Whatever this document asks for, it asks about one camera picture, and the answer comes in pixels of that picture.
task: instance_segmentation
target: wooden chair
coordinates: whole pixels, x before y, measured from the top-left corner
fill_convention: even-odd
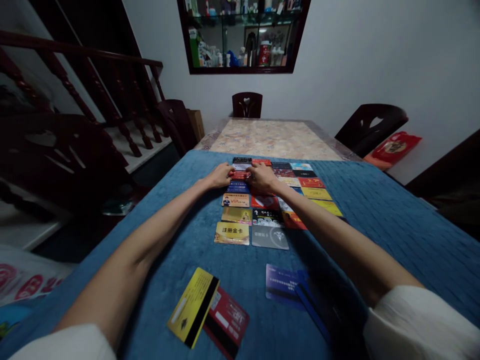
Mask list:
[[[171,141],[175,145],[178,155],[182,158],[198,144],[184,102],[181,100],[164,100],[158,104],[157,108],[168,128]]]
[[[375,118],[382,119],[371,126]],[[335,136],[339,142],[364,158],[409,118],[404,110],[393,105],[363,104],[353,113]]]
[[[231,97],[234,118],[262,117],[263,95],[256,92],[239,92]]]
[[[122,199],[146,194],[125,170],[111,139],[83,115],[2,118],[0,177],[74,214],[92,214],[125,185],[131,191]]]

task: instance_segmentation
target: cardboard box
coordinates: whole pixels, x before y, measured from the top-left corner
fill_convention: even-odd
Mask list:
[[[193,127],[193,132],[195,133],[196,140],[199,142],[205,136],[202,114],[200,113],[200,110],[187,109],[186,111],[188,112],[188,117],[190,118],[191,126]]]

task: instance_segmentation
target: glass cabinet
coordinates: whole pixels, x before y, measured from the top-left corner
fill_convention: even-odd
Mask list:
[[[190,74],[293,73],[310,0],[177,0]]]

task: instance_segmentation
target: forearm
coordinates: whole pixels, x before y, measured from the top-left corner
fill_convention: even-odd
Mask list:
[[[54,331],[96,324],[115,348],[153,261],[208,189],[199,180],[132,232],[83,289]]]
[[[298,215],[330,257],[352,280],[369,306],[397,285],[423,287],[393,257],[368,237],[277,181],[273,192]]]

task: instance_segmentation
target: blue towel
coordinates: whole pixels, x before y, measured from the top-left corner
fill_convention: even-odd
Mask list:
[[[92,251],[77,269],[1,343],[0,359],[50,333],[79,293],[118,245],[148,217],[234,155],[190,151],[141,203]],[[428,289],[480,326],[480,244],[438,215],[374,166],[361,162],[279,159],[309,163],[350,224],[372,239]],[[152,268],[126,328],[119,353],[128,359],[222,359],[201,332],[188,349],[167,321],[197,267],[220,279],[220,286],[250,315],[237,359],[330,358],[321,333],[307,312],[265,297],[266,265],[323,271],[337,276],[356,308],[366,308],[333,261],[308,231],[288,231],[290,250],[214,243],[222,215],[222,190],[206,194],[191,210],[171,246]]]

